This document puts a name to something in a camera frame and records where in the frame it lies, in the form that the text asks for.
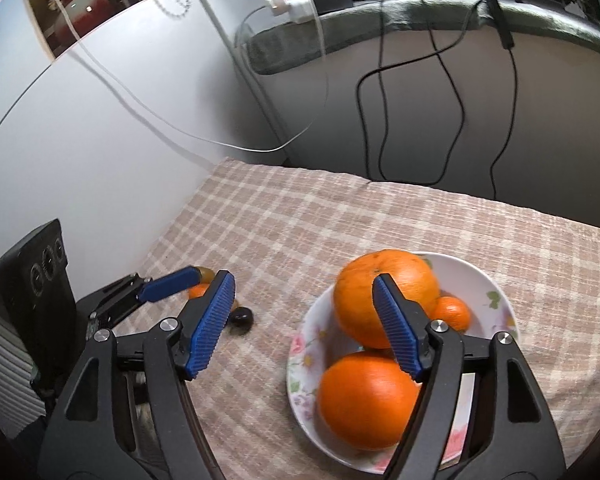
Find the gloved left hand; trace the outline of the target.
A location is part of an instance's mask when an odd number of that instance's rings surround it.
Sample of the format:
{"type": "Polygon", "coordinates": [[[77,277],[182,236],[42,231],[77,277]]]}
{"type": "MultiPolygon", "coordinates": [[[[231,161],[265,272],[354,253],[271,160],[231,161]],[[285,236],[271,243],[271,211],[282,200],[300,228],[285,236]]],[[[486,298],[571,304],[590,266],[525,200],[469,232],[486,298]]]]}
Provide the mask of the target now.
{"type": "Polygon", "coordinates": [[[135,416],[135,430],[140,452],[147,456],[161,456],[161,446],[149,403],[136,404],[135,416]]]}

